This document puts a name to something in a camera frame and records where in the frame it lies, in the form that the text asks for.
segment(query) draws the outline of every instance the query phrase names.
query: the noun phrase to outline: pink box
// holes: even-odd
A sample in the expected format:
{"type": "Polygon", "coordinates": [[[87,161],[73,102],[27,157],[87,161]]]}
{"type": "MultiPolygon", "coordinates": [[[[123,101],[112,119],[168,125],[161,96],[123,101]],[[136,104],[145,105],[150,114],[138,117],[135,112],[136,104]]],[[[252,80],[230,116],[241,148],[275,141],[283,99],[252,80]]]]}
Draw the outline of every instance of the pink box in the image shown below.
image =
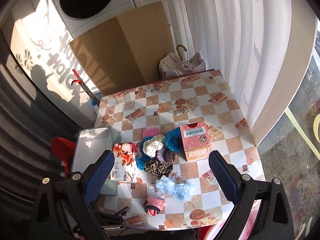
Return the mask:
{"type": "Polygon", "coordinates": [[[205,159],[211,151],[208,126],[204,121],[180,126],[187,162],[205,159]]]}

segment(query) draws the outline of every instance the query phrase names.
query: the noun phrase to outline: blue gripper pad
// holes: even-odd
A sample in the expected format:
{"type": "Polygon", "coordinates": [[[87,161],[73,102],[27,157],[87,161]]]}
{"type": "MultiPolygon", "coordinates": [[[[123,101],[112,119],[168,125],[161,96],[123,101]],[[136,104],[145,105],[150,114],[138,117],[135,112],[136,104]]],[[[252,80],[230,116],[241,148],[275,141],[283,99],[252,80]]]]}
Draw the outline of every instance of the blue gripper pad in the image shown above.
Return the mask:
{"type": "Polygon", "coordinates": [[[113,152],[109,151],[106,158],[98,166],[95,173],[89,178],[85,185],[84,201],[89,204],[91,201],[97,199],[103,184],[109,177],[109,174],[115,164],[115,156],[113,152]]]}
{"type": "Polygon", "coordinates": [[[210,153],[209,167],[216,177],[226,199],[236,205],[239,201],[238,189],[240,189],[239,177],[241,174],[233,165],[228,164],[218,151],[212,151],[210,153]]]}

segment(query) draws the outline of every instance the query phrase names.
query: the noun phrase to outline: red umbrella handle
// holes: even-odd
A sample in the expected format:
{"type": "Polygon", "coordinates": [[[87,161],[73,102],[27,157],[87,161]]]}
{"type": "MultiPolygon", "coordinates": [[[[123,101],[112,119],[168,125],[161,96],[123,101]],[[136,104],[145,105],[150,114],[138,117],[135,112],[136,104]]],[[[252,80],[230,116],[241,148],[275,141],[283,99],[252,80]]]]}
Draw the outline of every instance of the red umbrella handle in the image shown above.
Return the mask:
{"type": "Polygon", "coordinates": [[[77,71],[76,71],[75,69],[73,69],[72,71],[73,71],[73,73],[75,74],[75,76],[76,76],[78,79],[81,79],[80,76],[79,76],[79,74],[77,73],[77,71]]]}
{"type": "Polygon", "coordinates": [[[77,82],[79,85],[81,85],[81,83],[82,83],[80,80],[75,79],[75,80],[73,80],[73,81],[71,82],[71,86],[73,85],[74,82],[77,82]]]}

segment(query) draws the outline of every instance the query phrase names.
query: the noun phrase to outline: red chair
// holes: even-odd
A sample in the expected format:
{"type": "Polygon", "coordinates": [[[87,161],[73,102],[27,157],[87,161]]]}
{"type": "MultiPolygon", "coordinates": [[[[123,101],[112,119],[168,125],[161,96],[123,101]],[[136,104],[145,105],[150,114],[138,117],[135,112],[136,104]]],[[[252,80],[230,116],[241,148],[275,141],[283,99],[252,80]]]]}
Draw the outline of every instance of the red chair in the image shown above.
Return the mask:
{"type": "Polygon", "coordinates": [[[53,154],[64,163],[64,178],[68,178],[71,171],[73,155],[75,154],[76,144],[65,138],[55,137],[51,141],[53,154]]]}

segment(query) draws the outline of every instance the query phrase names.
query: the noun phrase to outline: yellow umbrella handle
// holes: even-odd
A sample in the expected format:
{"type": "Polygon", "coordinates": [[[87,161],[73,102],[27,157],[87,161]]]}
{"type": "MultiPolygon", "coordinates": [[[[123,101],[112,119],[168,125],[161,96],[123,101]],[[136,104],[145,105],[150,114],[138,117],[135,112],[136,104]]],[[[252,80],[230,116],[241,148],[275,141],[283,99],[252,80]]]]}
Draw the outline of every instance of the yellow umbrella handle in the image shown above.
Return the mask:
{"type": "Polygon", "coordinates": [[[179,44],[179,45],[177,46],[177,52],[178,52],[178,55],[179,55],[179,57],[180,57],[180,59],[181,59],[181,61],[182,61],[182,60],[183,60],[183,57],[182,57],[181,52],[179,51],[179,47],[181,47],[181,48],[183,49],[181,52],[183,52],[183,51],[187,52],[188,50],[187,50],[187,48],[186,48],[185,46],[183,46],[182,44],[179,44]]]}

